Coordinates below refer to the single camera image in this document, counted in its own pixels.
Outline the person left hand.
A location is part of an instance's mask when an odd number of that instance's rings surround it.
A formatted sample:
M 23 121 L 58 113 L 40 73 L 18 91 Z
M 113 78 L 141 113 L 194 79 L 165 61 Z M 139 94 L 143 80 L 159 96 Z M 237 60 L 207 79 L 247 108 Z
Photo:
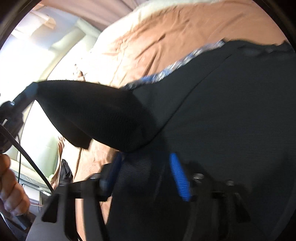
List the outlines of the person left hand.
M 8 155 L 1 154 L 1 212 L 6 216 L 27 214 L 30 200 L 10 169 Z

